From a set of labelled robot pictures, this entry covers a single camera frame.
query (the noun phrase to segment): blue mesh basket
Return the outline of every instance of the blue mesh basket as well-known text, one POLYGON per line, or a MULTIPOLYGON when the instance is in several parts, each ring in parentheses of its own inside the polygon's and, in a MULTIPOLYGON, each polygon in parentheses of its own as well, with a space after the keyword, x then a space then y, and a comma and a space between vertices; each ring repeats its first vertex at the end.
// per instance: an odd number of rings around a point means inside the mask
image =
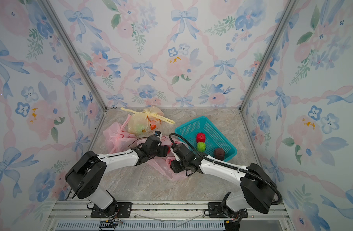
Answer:
POLYGON ((205 116, 191 120, 175 129, 175 133, 183 136, 194 147, 197 147, 196 136, 200 132, 206 135, 206 154, 214 156, 214 150, 218 147, 225 151, 224 161, 231 160, 237 154, 237 149, 205 116))

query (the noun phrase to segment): toy fruit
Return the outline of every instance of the toy fruit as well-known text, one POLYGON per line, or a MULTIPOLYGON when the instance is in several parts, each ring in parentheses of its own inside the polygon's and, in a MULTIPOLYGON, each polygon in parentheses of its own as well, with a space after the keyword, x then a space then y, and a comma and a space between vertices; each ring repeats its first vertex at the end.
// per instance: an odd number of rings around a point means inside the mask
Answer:
POLYGON ((204 143, 206 141, 206 136, 205 134, 203 133, 198 133, 197 136, 196 136, 196 142, 199 143, 199 142, 202 142, 204 143))
POLYGON ((197 143, 197 151, 204 152, 206 149, 206 144, 204 142, 197 143))
POLYGON ((224 160, 225 158, 225 151, 224 149, 218 147, 214 150, 214 157, 218 160, 224 160))

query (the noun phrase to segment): wire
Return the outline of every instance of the wire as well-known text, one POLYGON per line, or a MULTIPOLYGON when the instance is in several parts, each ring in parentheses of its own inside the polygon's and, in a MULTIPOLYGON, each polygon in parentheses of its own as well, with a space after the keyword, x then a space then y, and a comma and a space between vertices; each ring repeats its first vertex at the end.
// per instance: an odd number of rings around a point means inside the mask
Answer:
POLYGON ((90 201, 90 202, 87 204, 87 209, 92 210, 92 209, 95 207, 95 205, 93 204, 93 207, 92 207, 92 208, 89 208, 88 205, 89 205, 90 203, 92 203, 92 201, 90 201))
POLYGON ((120 209, 119 210, 117 210, 117 212, 116 212, 116 216, 115 216, 115 218, 114 218, 114 221, 115 221, 115 219, 117 219, 118 221, 120 221, 121 222, 121 224, 123 224, 123 222, 117 217, 117 215, 119 214, 119 211, 120 211, 120 209))
POLYGON ((135 141, 138 141, 138 140, 144 139, 144 138, 148 138, 148 137, 141 137, 141 138, 136 139, 135 141))
POLYGON ((227 163, 222 163, 222 162, 219 162, 219 161, 216 161, 216 160, 212 160, 210 158, 207 158, 206 156, 204 156, 201 152, 199 152, 198 150, 195 149, 195 147, 193 147, 189 142, 188 140, 186 140, 183 136, 179 135, 179 134, 176 134, 176 133, 170 133, 169 134, 169 138, 170 138, 170 141, 173 143, 173 145, 176 145, 175 142, 173 141, 172 137, 171 136, 177 136, 179 138, 181 138, 189 147, 191 147, 191 149, 199 156, 201 156, 204 160, 207 160, 209 162, 212 162, 214 164, 217 164, 217 165, 220 165, 220 166, 224 166, 224 167, 227 167, 227 168, 230 168, 230 169, 234 169, 236 171, 239 171, 239 172, 243 172, 243 173, 246 173, 248 175, 251 175, 253 178, 255 178, 256 180, 258 181, 261 181, 262 183, 266 184, 267 186, 269 186, 275 193, 276 195, 278 196, 278 200, 276 201, 272 201, 271 204, 272 205, 277 205, 277 204, 280 204, 282 203, 283 201, 283 197, 282 195, 280 194, 280 192, 278 191, 278 189, 273 185, 271 184, 270 182, 268 182, 267 180, 265 180, 264 178, 262 178, 261 176, 255 174, 255 173, 252 173, 250 171, 247 171, 246 169, 239 169, 238 167, 235 167, 235 166, 232 166, 230 164, 227 164, 227 163))
POLYGON ((237 217, 232 220, 232 223, 233 223, 233 222, 238 222, 238 223, 241 222, 241 220, 242 220, 242 218, 243 218, 243 216, 244 216, 243 212, 244 212, 244 209, 238 210, 238 211, 237 211, 237 217))

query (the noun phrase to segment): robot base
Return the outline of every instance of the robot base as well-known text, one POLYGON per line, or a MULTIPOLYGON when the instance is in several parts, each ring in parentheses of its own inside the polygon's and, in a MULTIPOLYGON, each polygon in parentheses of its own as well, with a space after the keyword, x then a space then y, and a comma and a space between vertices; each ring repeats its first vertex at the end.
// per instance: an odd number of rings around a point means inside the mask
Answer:
MULTIPOLYGON (((118 202, 117 206, 119 209, 119 212, 117 214, 118 218, 129 218, 130 217, 131 206, 132 206, 131 202, 118 202)), ((102 210, 96 204, 94 204, 94 206, 93 206, 92 213, 91 213, 90 217, 91 218, 107 218, 107 216, 105 216, 102 213, 102 210)))
MULTIPOLYGON (((209 207, 209 217, 210 218, 226 218, 227 216, 223 212, 223 208, 221 207, 221 202, 209 202, 207 203, 209 207)), ((241 211, 234 212, 231 218, 235 218, 240 216, 241 211)), ((243 210, 243 218, 248 218, 247 209, 243 210)))

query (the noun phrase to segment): red apple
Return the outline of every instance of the red apple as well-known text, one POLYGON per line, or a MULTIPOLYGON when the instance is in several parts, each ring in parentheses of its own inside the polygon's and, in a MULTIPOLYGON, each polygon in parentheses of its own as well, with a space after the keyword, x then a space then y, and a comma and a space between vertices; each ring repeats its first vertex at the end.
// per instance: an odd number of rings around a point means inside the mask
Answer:
POLYGON ((197 136, 196 136, 196 142, 199 143, 199 142, 202 142, 204 143, 206 141, 206 136, 205 134, 203 133, 198 133, 197 136))

